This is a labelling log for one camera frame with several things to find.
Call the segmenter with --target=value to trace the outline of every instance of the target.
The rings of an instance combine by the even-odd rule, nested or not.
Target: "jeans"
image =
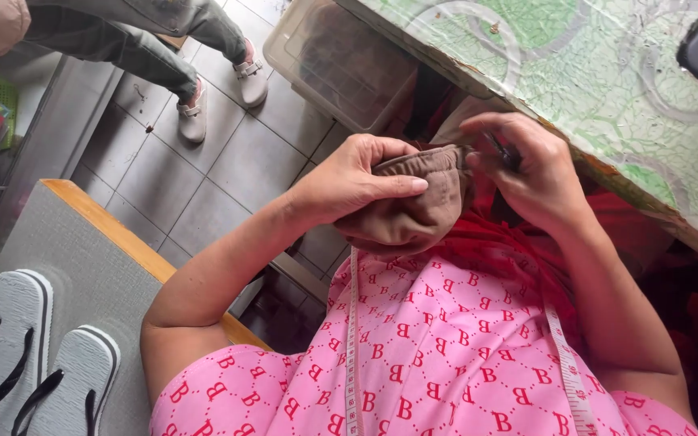
[[[177,94],[196,92],[195,68],[153,35],[190,35],[234,65],[247,56],[244,37],[215,0],[26,0],[24,39],[84,61],[111,62]]]

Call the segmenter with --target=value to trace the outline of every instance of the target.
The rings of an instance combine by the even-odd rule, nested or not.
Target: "plastic tablecloth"
[[[593,177],[698,250],[698,81],[675,59],[698,0],[336,1],[565,137]]]

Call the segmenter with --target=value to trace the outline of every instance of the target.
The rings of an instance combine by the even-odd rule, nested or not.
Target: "plastic container lid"
[[[380,133],[418,61],[331,0],[293,0],[263,45],[293,88],[357,133]]]

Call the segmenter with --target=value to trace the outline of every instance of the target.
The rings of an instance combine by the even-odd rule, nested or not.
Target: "forearm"
[[[594,365],[678,375],[672,339],[592,213],[555,237]]]
[[[294,216],[286,197],[268,203],[174,273],[155,297],[144,322],[151,327],[218,323],[255,274],[307,227]]]

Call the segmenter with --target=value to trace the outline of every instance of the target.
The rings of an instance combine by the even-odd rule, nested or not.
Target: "flip-flop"
[[[41,274],[0,274],[0,434],[8,434],[21,406],[45,379],[53,288]]]
[[[97,436],[120,367],[120,349],[103,331],[80,326],[61,340],[53,373],[23,404],[12,436]],[[34,410],[31,421],[24,423]]]

